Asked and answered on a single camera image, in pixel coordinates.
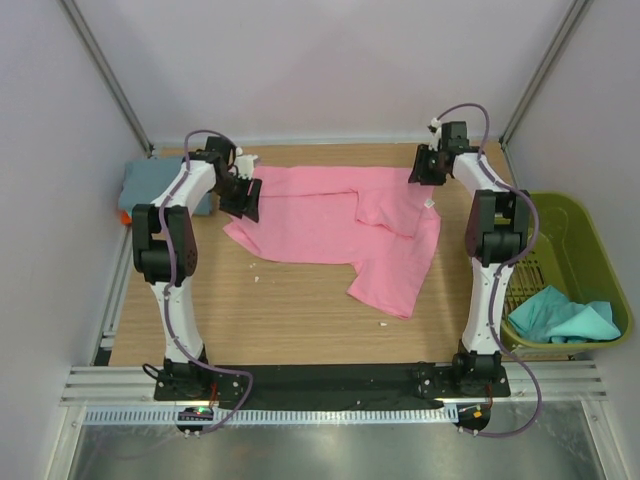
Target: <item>green basket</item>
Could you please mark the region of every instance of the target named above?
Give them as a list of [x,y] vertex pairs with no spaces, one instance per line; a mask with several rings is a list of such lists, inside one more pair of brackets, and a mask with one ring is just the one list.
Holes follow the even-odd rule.
[[[540,214],[540,235],[533,251],[515,267],[502,318],[503,343],[520,356],[574,355],[618,345],[631,334],[633,317],[613,268],[584,207],[559,193],[532,193]],[[608,301],[622,333],[616,340],[587,343],[534,343],[518,336],[508,323],[510,312],[532,295],[553,285],[577,303]]]

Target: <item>pink towel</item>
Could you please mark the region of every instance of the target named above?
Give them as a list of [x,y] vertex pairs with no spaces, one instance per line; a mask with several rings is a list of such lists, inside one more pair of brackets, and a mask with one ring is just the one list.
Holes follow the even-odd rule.
[[400,318],[413,313],[435,254],[433,187],[405,168],[258,167],[260,223],[233,218],[225,232],[275,262],[353,265],[349,295]]

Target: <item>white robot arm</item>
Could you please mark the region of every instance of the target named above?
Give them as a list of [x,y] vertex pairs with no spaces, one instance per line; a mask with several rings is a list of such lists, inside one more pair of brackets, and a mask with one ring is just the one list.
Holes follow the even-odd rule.
[[[527,247],[529,208],[520,195],[504,188],[506,184],[489,166],[486,157],[478,155],[478,149],[469,145],[465,122],[440,124],[434,120],[430,130],[434,139],[430,144],[418,146],[409,182],[443,185],[450,175],[472,196],[465,246],[473,270],[473,291],[467,326],[450,371],[444,375],[444,372],[435,372],[434,367],[422,375],[430,383],[443,374],[457,392],[482,395],[485,389],[491,389],[493,396],[508,396],[496,339],[500,339],[504,298],[514,268],[506,262]],[[493,327],[490,322],[492,300]],[[424,388],[421,393],[425,398],[437,398],[442,391],[442,388]]]
[[[206,193],[213,190],[220,195],[222,211],[258,221],[261,187],[261,181],[252,178],[258,157],[243,155],[241,149],[228,144],[226,139],[209,137],[205,150],[191,152],[189,157],[188,169],[183,162],[180,172],[171,185],[151,204],[136,205],[132,213],[134,265],[150,284],[162,315],[166,340],[164,368],[169,375],[184,374],[185,377],[192,373],[189,372],[191,368],[189,359],[178,349],[167,330],[163,308],[165,289],[170,281],[170,265],[166,242],[153,237],[160,232],[158,220],[160,206],[169,196],[169,201],[165,205],[165,215],[177,259],[176,284],[169,289],[171,326],[175,337],[184,349],[193,357],[207,363],[206,351],[195,322],[191,298],[191,277],[198,261],[191,215]],[[186,179],[174,192],[175,186],[185,173]]]
[[[477,191],[492,191],[508,194],[508,190],[498,187],[491,182],[486,173],[480,168],[480,162],[484,164],[493,177],[502,183],[500,177],[487,163],[487,158],[482,155],[478,159],[475,153],[463,153],[458,155],[453,165],[453,177],[461,182],[473,197]],[[488,321],[489,300],[496,271],[501,262],[493,262],[483,266],[478,258],[471,257],[473,269],[473,290],[471,291],[471,305],[469,307],[469,319],[467,327],[462,334],[462,345],[469,352],[492,355],[500,350],[496,344]],[[513,273],[513,266],[505,267],[500,276],[500,284],[493,304],[493,318],[502,318],[504,297],[509,284],[509,278]],[[496,334],[500,337],[500,326],[496,328]]]

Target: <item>wooden table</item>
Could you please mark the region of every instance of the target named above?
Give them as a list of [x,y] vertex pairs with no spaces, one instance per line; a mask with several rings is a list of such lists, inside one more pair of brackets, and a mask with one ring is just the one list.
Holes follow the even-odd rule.
[[[416,146],[246,150],[259,154],[266,165],[411,167]],[[510,182],[499,145],[490,144],[487,155],[496,172]],[[442,217],[438,250],[410,320],[386,315],[348,296],[346,290],[355,278],[350,265],[264,261],[222,231],[229,222],[227,215],[194,217],[199,263],[193,303],[209,360],[244,365],[450,361],[471,298],[471,268],[463,241],[471,197],[462,184],[449,180],[435,189],[433,199]],[[160,365],[163,354],[158,305],[134,270],[110,365]]]

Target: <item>teal cloth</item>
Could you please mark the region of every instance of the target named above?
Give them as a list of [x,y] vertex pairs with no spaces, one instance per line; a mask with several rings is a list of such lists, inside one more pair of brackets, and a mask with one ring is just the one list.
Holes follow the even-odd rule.
[[[151,157],[127,163],[124,184],[118,210],[127,212],[138,203],[151,203],[164,192],[178,172],[182,157]],[[212,211],[211,193],[207,193],[193,212],[194,215],[209,215]]]
[[620,336],[609,302],[573,303],[552,286],[511,312],[509,323],[518,335],[535,343],[584,343]]

